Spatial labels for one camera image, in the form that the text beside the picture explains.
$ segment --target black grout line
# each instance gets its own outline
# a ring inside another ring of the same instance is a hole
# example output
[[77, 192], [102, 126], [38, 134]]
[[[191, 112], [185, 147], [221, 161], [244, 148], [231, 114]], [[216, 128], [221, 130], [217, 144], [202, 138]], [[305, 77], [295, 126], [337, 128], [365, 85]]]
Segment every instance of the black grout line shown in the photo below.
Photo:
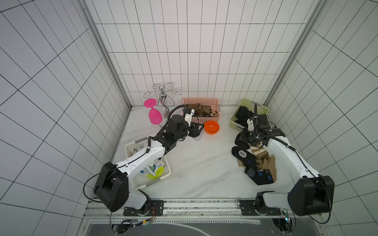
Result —
[[22, 6], [22, 5], [27, 4], [27, 3], [29, 3], [29, 2], [32, 2], [32, 1], [34, 1], [34, 0], [31, 0], [31, 1], [28, 1], [28, 2], [26, 2], [26, 3], [22, 3], [22, 4], [20, 3], [20, 1], [18, 1], [18, 2], [19, 2], [19, 5], [14, 6], [14, 7], [11, 7], [11, 8], [8, 8], [8, 9], [5, 9], [5, 10], [2, 10], [2, 11], [0, 11], [0, 12], [5, 12], [5, 11], [7, 11], [7, 10], [9, 10], [9, 9], [16, 8], [16, 7], [18, 7], [18, 6]]
[[65, 215], [65, 214], [56, 213], [56, 212], [52, 212], [52, 211], [43, 211], [43, 210], [40, 210], [40, 209], [35, 209], [35, 208], [30, 208], [30, 207], [22, 207], [22, 206], [17, 206], [17, 205], [12, 205], [12, 204], [7, 204], [7, 203], [2, 203], [2, 202], [0, 202], [0, 204], [8, 205], [8, 206], [13, 206], [13, 207], [21, 207], [21, 208], [26, 208], [26, 209], [36, 210], [36, 211], [48, 212], [48, 213], [53, 213], [53, 214], [57, 214], [57, 215], [69, 216], [69, 217], [74, 217], [74, 218], [82, 219], [82, 217], [70, 216], [70, 215]]

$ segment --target white tile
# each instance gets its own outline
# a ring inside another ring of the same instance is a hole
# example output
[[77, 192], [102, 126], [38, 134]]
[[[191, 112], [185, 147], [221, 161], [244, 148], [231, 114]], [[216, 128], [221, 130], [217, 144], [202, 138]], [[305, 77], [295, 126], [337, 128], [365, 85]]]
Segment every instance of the white tile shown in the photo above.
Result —
[[82, 218], [86, 208], [87, 207], [85, 205], [77, 204], [75, 212], [73, 213], [73, 216]]
[[188, 24], [201, 23], [202, 1], [194, 0], [187, 5], [187, 20]]
[[[368, 173], [376, 171], [378, 166], [378, 160], [374, 157], [378, 155], [378, 152], [372, 145], [369, 145], [350, 156], [342, 159], [338, 162], [341, 170], [345, 176], [349, 179], [356, 179]], [[365, 163], [364, 168], [355, 168], [359, 163]]]
[[296, 138], [296, 141], [303, 150], [307, 145], [309, 145], [314, 139], [317, 137], [317, 133], [315, 132], [314, 128], [309, 125], [307, 128], [304, 129], [304, 131]]
[[3, 15], [0, 16], [0, 22], [0, 29], [2, 32], [2, 37], [0, 37], [0, 47], [5, 50], [9, 57], [11, 57], [23, 69], [23, 71], [29, 76], [34, 76], [43, 68], [44, 65], [42, 61]]
[[88, 32], [83, 33], [83, 35], [81, 35], [80, 38], [83, 41], [83, 44], [85, 45], [85, 47], [87, 48], [90, 56], [92, 57], [94, 64], [97, 66], [97, 64], [101, 60], [101, 56], [99, 55], [98, 50], [96, 46], [94, 45], [94, 42], [92, 41], [89, 33]]
[[63, 177], [55, 168], [31, 158], [15, 182], [24, 184], [48, 193], [54, 193]]
[[0, 89], [1, 89], [0, 103], [3, 103], [17, 90], [8, 81], [6, 81], [4, 77], [2, 76], [0, 77]]
[[111, 157], [112, 156], [112, 151], [113, 151], [113, 147], [112, 145], [108, 142], [108, 140], [104, 140], [104, 143], [102, 144], [102, 147], [101, 147], [101, 150], [108, 156], [108, 157]]
[[55, 192], [55, 195], [77, 202], [82, 191], [83, 183], [80, 183], [79, 181], [65, 174]]
[[113, 16], [107, 1], [105, 2], [100, 0], [93, 0], [93, 5], [96, 8], [96, 13], [100, 18], [101, 23], [114, 23]]
[[333, 203], [332, 211], [340, 224], [374, 221], [359, 197]]
[[90, 125], [90, 118], [86, 113], [81, 109], [81, 107], [75, 102], [72, 101], [70, 106], [66, 110], [66, 114], [73, 120], [75, 123], [86, 132]]
[[319, 35], [321, 35], [322, 37], [326, 35], [346, 3], [347, 0], [334, 1], [332, 3], [319, 27], [315, 30]]
[[215, 25], [213, 52], [221, 52], [226, 25]]
[[101, 131], [96, 127], [94, 123], [91, 124], [87, 131], [87, 135], [97, 144], [97, 146], [101, 146], [102, 142], [105, 139], [105, 136], [101, 133]]
[[376, 111], [372, 115], [370, 115], [365, 120], [361, 121], [358, 125], [356, 125], [356, 128], [363, 134], [363, 136], [369, 140], [370, 143], [374, 143], [378, 140], [377, 135], [377, 126], [371, 125], [374, 124], [377, 120], [378, 112]]
[[58, 125], [54, 126], [49, 135], [46, 137], [45, 142], [69, 158], [73, 158], [77, 148], [79, 147], [79, 143]]
[[133, 38], [134, 38], [136, 50], [138, 52], [145, 52], [146, 49], [144, 47], [143, 37], [142, 37], [142, 32], [141, 32], [140, 26], [139, 25], [130, 25], [130, 28], [131, 28], [131, 33], [132, 33]]
[[199, 52], [201, 41], [201, 25], [188, 25], [188, 52]]
[[83, 145], [94, 156], [97, 156], [98, 152], [100, 151], [100, 148], [96, 145], [96, 143], [93, 142], [93, 140], [87, 135], [85, 135], [81, 145]]
[[323, 61], [319, 64], [314, 73], [311, 75], [311, 77], [315, 81], [317, 81], [328, 68], [328, 66], [332, 63], [332, 61], [337, 57], [337, 55], [339, 55], [339, 53], [339, 49], [332, 47], [331, 50], [327, 53], [327, 55], [324, 57]]
[[352, 62], [352, 59], [350, 59], [344, 53], [340, 53], [319, 78], [317, 81], [318, 85], [324, 91], [328, 90]]
[[335, 182], [335, 185], [340, 185], [348, 181], [336, 163], [320, 171], [319, 173], [323, 176], [331, 177]]
[[36, 4], [38, 10], [42, 13], [45, 20], [48, 22], [51, 29], [54, 31], [55, 35], [58, 37], [63, 47], [67, 47], [70, 43], [72, 43], [72, 37], [67, 31], [62, 20], [60, 20], [60, 16], [55, 11], [51, 2], [46, 0], [37, 0], [34, 1], [34, 3]]
[[152, 21], [152, 14], [151, 14], [151, 6], [150, 2], [143, 0], [135, 2], [136, 11], [138, 13], [139, 23], [141, 24], [151, 24]]
[[47, 136], [55, 124], [20, 92], [10, 97], [0, 107], [0, 111], [41, 139]]
[[244, 45], [243, 52], [256, 51], [256, 46], [257, 46], [257, 43], [259, 42], [259, 38], [260, 38], [262, 30], [263, 30], [262, 24], [250, 25], [249, 31], [247, 34], [247, 39], [246, 39], [246, 42], [248, 43]]
[[83, 90], [80, 90], [75, 97], [75, 101], [84, 110], [91, 120], [95, 117], [97, 109]]
[[73, 161], [70, 163], [70, 166], [66, 171], [66, 174], [82, 183], [85, 183], [88, 179], [89, 171], [85, 170], [83, 167], [81, 167], [75, 161]]
[[294, 9], [297, 6], [297, 3], [298, 1], [296, 0], [283, 1], [281, 7], [279, 8], [275, 23], [288, 23], [291, 19], [291, 15], [294, 12]]
[[262, 52], [264, 51], [266, 42], [269, 38], [270, 33], [272, 32], [273, 24], [264, 24], [264, 27], [262, 29], [259, 42], [257, 43], [256, 51]]
[[228, 6], [227, 24], [240, 23], [245, 1], [243, 0], [231, 0]]
[[[37, 226], [43, 211], [2, 204], [1, 214], [8, 216], [0, 223], [3, 234], [30, 236], [30, 229]], [[25, 216], [25, 218], [15, 221], [14, 219], [19, 218], [20, 215]]]
[[34, 230], [33, 236], [47, 236], [52, 234], [63, 236], [70, 220], [70, 216], [45, 212]]
[[272, 1], [257, 1], [253, 12], [251, 24], [265, 23]]
[[361, 9], [357, 12], [357, 14], [353, 17], [352, 21], [341, 34], [339, 39], [336, 41], [335, 46], [338, 48], [343, 48], [376, 6], [377, 3], [372, 1], [366, 1], [361, 7]]
[[[308, 92], [313, 88], [314, 85], [315, 85], [314, 80], [308, 79], [305, 86], [303, 86], [303, 88], [300, 90], [299, 94], [295, 97], [295, 100], [300, 103], [303, 100], [303, 98], [308, 94]], [[294, 90], [292, 90], [290, 92], [291, 92], [291, 94], [293, 94], [293, 96], [295, 95]]]
[[342, 116], [343, 113], [340, 109], [338, 109], [334, 103], [331, 103], [311, 122], [311, 124], [316, 132], [321, 134]]
[[53, 196], [48, 204], [48, 207], [46, 208], [46, 211], [72, 216], [76, 205], [76, 202], [58, 196]]
[[217, 8], [214, 6], [216, 6], [217, 4], [218, 4], [218, 1], [216, 0], [202, 1], [202, 23], [203, 24], [215, 23]]
[[19, 1], [16, 0], [5, 0], [0, 3], [0, 11], [5, 11], [9, 8], [13, 8], [15, 6], [20, 5]]
[[30, 77], [8, 56], [0, 50], [0, 73], [16, 88], [24, 85]]
[[308, 45], [304, 49], [301, 57], [298, 60], [302, 66], [305, 66], [308, 63], [309, 59], [314, 54], [314, 52], [316, 51], [316, 49], [318, 48], [321, 42], [322, 42], [322, 37], [320, 37], [317, 34], [314, 34], [314, 36], [311, 38]]
[[165, 25], [165, 35], [168, 52], [179, 52], [178, 27], [177, 25]]
[[67, 67], [67, 69], [70, 71], [70, 73], [73, 75], [75, 80], [79, 83], [80, 86], [82, 86], [85, 83], [85, 79], [75, 63], [71, 60], [70, 56], [66, 51], [63, 51], [59, 54], [59, 58], [62, 60], [64, 65]]
[[157, 52], [158, 47], [155, 38], [154, 25], [140, 25], [143, 35], [143, 42], [147, 52]]
[[332, 86], [326, 91], [327, 95], [331, 99], [335, 99], [359, 74], [364, 70], [356, 62], [352, 64], [341, 74], [341, 76], [332, 84]]
[[289, 52], [290, 46], [295, 43], [294, 38], [301, 25], [287, 25], [285, 32], [277, 46], [277, 52]]
[[331, 102], [331, 99], [326, 94], [323, 94], [323, 96], [306, 113], [308, 120], [312, 122]]
[[3, 14], [44, 64], [57, 55], [22, 6], [12, 8]]
[[376, 76], [378, 75], [378, 69], [377, 69], [377, 66], [378, 65], [378, 59], [375, 59], [371, 64], [370, 66], [368, 66], [368, 70], [370, 70], [373, 74], [375, 74]]
[[266, 70], [267, 74], [279, 74], [281, 72], [282, 66], [286, 62], [285, 57], [289, 53], [284, 53], [284, 52], [276, 52], [273, 55], [272, 60], [269, 63], [269, 66]]
[[110, 10], [113, 14], [113, 17], [111, 15], [108, 15], [107, 14], [108, 12], [106, 11], [106, 17], [101, 17], [102, 23], [106, 23], [106, 22], [116, 23], [116, 24], [128, 23], [126, 11], [125, 11], [125, 8], [123, 6], [122, 0], [110, 1], [110, 2], [108, 2], [108, 4], [109, 4]]
[[363, 71], [335, 100], [335, 104], [344, 113], [352, 109], [368, 94], [378, 87], [378, 81], [369, 71]]
[[12, 181], [6, 179], [0, 179], [0, 197], [3, 197], [4, 194], [8, 191], [11, 186]]
[[302, 154], [305, 157], [305, 159], [308, 159], [308, 158], [312, 157], [314, 154], [316, 154], [318, 151], [320, 151], [324, 147], [325, 146], [324, 146], [322, 140], [319, 137], [317, 137], [307, 147], [301, 148], [301, 151], [302, 151]]
[[378, 230], [378, 225], [376, 223], [364, 223], [364, 224], [351, 224], [351, 225], [341, 225], [345, 236], [357, 235], [364, 231], [364, 235], [375, 235]]
[[305, 17], [311, 13], [311, 5], [315, 4], [311, 1], [298, 1], [289, 23], [306, 23]]
[[325, 145], [328, 145], [352, 127], [353, 124], [347, 119], [347, 117], [343, 116], [320, 134], [320, 138]]
[[334, 164], [335, 160], [333, 159], [327, 148], [324, 147], [319, 152], [315, 153], [312, 157], [307, 159], [307, 162], [311, 165], [312, 168], [320, 171]]
[[65, 172], [70, 165], [71, 159], [57, 151], [55, 148], [51, 147], [47, 143], [43, 142], [38, 148], [34, 157], [38, 160], [49, 164], [58, 170]]
[[1, 199], [1, 203], [44, 211], [51, 197], [52, 194], [13, 183]]
[[377, 205], [375, 204], [375, 200], [377, 199], [377, 197], [378, 197], [378, 192], [360, 196], [362, 202], [364, 203], [366, 208], [368, 208], [374, 220], [378, 219], [378, 208], [377, 208]]
[[342, 51], [351, 58], [356, 59], [378, 34], [378, 27], [375, 24], [377, 20], [378, 9], [374, 9]]
[[318, 48], [315, 50], [315, 52], [312, 54], [311, 58], [305, 65], [305, 69], [309, 74], [312, 75], [314, 73], [314, 71], [318, 68], [331, 48], [332, 45], [326, 40], [322, 39]]
[[335, 187], [335, 193], [333, 195], [333, 201], [337, 202], [347, 198], [356, 197], [357, 193], [350, 185], [350, 183], [345, 183]]
[[327, 145], [328, 150], [336, 161], [360, 150], [369, 145], [369, 142], [361, 135], [361, 133], [353, 127], [346, 133], [335, 139]]
[[62, 84], [62, 86], [74, 97], [80, 90], [79, 83], [72, 76], [67, 67], [63, 64], [59, 57], [52, 60], [47, 68], [51, 71], [54, 77]]
[[363, 4], [363, 0], [350, 2], [348, 1], [342, 9], [342, 11], [340, 12], [340, 14], [337, 16], [335, 22], [329, 29], [325, 38], [329, 42], [334, 44]]
[[270, 61], [273, 58], [274, 53], [273, 52], [264, 52], [261, 55], [260, 61], [257, 65], [256, 71], [254, 72], [255, 74], [265, 74], [268, 66], [270, 64]]
[[332, 236], [345, 236], [340, 225], [327, 225], [327, 230]]
[[85, 61], [83, 55], [80, 53], [79, 48], [75, 43], [72, 43], [67, 49], [66, 52], [71, 57], [74, 64], [78, 67], [84, 79], [87, 80], [92, 70], [89, 68], [87, 62]]
[[201, 25], [201, 52], [211, 52], [215, 25]]
[[378, 172], [374, 172], [358, 179], [352, 180], [350, 183], [352, 184], [358, 195], [363, 195], [378, 191], [378, 182], [376, 181], [377, 177]]
[[77, 234], [78, 230], [79, 230], [79, 227], [81, 225], [81, 221], [82, 221], [81, 218], [72, 217], [70, 224], [68, 225], [67, 231], [64, 234], [64, 236], [75, 236]]
[[66, 29], [68, 30], [70, 36], [73, 39], [76, 39], [79, 36], [79, 34], [78, 34], [75, 26], [73, 25], [72, 20], [68, 16], [67, 10], [63, 7], [62, 3], [58, 0], [52, 0], [50, 2], [54, 6], [54, 9], [58, 13], [60, 20], [63, 22], [63, 24], [66, 27]]
[[[91, 171], [93, 164], [95, 163], [96, 158], [83, 146], [80, 145], [79, 149], [77, 150], [73, 161], [75, 161], [77, 164], [79, 164], [81, 167], [84, 167], [87, 171]], [[78, 167], [73, 164], [71, 167], [73, 170], [77, 169]], [[79, 173], [75, 173], [76, 177], [78, 177], [78, 180], [84, 179], [84, 176], [86, 175], [86, 172], [80, 173], [80, 176], [77, 176]]]
[[315, 84], [299, 104], [302, 111], [306, 114], [311, 107], [315, 105], [319, 98], [323, 96], [323, 94], [323, 90], [317, 84]]
[[177, 4], [174, 0], [161, 1], [164, 23], [177, 24]]

